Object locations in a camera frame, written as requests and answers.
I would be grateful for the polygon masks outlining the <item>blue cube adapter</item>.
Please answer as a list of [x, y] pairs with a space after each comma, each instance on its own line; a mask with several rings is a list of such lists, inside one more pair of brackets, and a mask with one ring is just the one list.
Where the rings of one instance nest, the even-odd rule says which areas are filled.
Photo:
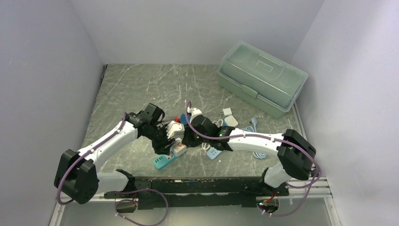
[[181, 114], [181, 116], [180, 116], [179, 120], [180, 120], [180, 123], [181, 123], [181, 124], [183, 124], [183, 125], [186, 125], [186, 124], [187, 124], [187, 119], [186, 119], [186, 117], [185, 117], [185, 114], [184, 114], [184, 113], [183, 113], [183, 114]]

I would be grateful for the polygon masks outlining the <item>teal power strip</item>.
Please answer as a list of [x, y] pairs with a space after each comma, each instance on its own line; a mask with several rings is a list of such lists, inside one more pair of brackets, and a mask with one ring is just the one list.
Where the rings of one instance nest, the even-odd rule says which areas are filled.
[[157, 170], [162, 170], [163, 168], [165, 168], [166, 166], [168, 166], [170, 163], [172, 163], [173, 161], [175, 161], [178, 157], [176, 157], [173, 152], [171, 151], [169, 155], [159, 155], [154, 161], [153, 161], [153, 165], [155, 166], [155, 168]]

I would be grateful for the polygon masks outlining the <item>white blue charger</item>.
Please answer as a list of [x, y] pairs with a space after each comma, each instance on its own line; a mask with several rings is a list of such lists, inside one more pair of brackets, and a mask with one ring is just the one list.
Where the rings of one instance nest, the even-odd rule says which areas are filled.
[[229, 115], [224, 118], [223, 124], [225, 126], [230, 126], [230, 127], [237, 127], [238, 126], [238, 121], [235, 119], [233, 115]]

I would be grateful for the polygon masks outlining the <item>light blue power strip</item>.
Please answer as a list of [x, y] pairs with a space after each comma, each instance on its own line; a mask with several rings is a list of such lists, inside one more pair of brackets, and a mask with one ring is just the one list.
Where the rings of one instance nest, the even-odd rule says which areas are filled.
[[[227, 125], [227, 123], [222, 119], [219, 119], [218, 121], [214, 121], [214, 123], [218, 126], [226, 126]], [[246, 126], [245, 128], [243, 128], [243, 130], [249, 131], [249, 132], [257, 132], [256, 126], [258, 124], [258, 121], [257, 121], [256, 117], [253, 117], [251, 119], [250, 124], [251, 124], [250, 126]], [[205, 143], [203, 143], [201, 145], [201, 147], [203, 150], [207, 150], [207, 156], [212, 160], [214, 160], [222, 152], [222, 151], [216, 150], [215, 148], [213, 148], [210, 145], [205, 144]], [[263, 154], [263, 153], [253, 153], [253, 156], [260, 160], [265, 159], [267, 157], [267, 155]]]

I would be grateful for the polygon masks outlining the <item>small white charger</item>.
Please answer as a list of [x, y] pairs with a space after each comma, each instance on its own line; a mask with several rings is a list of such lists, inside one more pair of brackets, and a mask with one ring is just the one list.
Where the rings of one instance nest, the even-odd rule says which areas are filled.
[[221, 115], [223, 116], [223, 118], [226, 118], [226, 117], [228, 117], [228, 116], [231, 116], [231, 115], [232, 115], [232, 110], [231, 110], [231, 108], [224, 108], [224, 109], [222, 109]]

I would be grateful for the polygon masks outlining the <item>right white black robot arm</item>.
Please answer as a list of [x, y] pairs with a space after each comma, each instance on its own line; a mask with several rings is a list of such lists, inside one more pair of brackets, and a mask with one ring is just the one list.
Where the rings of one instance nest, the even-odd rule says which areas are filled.
[[315, 148], [295, 130], [263, 134], [230, 126], [218, 127], [202, 114], [186, 113], [185, 118], [183, 144], [187, 147], [207, 143], [219, 151], [249, 151], [277, 157], [278, 163], [265, 169], [261, 176], [259, 189], [264, 195], [273, 194], [292, 178], [308, 180], [312, 166], [317, 165]]

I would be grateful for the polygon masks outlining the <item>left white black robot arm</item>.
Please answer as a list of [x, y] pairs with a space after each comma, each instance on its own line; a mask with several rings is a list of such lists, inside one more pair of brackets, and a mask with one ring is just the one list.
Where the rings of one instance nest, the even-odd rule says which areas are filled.
[[124, 113], [110, 132], [78, 151], [66, 150], [58, 164], [54, 186], [60, 205], [73, 201], [87, 203], [95, 194], [115, 192], [124, 198], [134, 194], [136, 178], [124, 170], [100, 173], [98, 170], [121, 148], [140, 137], [152, 142], [156, 154], [168, 155], [175, 139], [168, 137], [162, 120], [165, 112], [148, 104], [138, 113]]

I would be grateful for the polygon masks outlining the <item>green plastic toolbox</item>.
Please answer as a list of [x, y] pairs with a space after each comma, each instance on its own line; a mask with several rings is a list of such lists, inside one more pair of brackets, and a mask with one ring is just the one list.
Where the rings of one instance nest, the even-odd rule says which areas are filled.
[[246, 42], [225, 54], [217, 73], [222, 87], [275, 118], [290, 111], [309, 77]]

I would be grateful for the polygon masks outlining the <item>black base frame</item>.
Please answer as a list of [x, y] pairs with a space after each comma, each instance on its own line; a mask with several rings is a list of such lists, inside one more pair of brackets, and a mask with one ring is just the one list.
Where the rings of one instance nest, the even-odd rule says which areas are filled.
[[[262, 198], [289, 196], [288, 187], [268, 188], [259, 177], [145, 178], [129, 183], [125, 194], [108, 191], [104, 198], [138, 199], [139, 210], [170, 207], [241, 206], [256, 207]], [[131, 191], [139, 190], [134, 196]]]

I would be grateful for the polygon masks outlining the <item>white cube socket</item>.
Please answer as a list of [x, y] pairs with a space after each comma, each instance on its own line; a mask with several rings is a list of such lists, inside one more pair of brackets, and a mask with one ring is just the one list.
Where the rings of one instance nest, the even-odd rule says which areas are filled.
[[183, 145], [182, 143], [178, 143], [178, 144], [173, 145], [173, 147], [171, 148], [171, 151], [173, 152], [173, 154], [176, 157], [179, 157], [187, 151], [187, 147], [185, 145]]

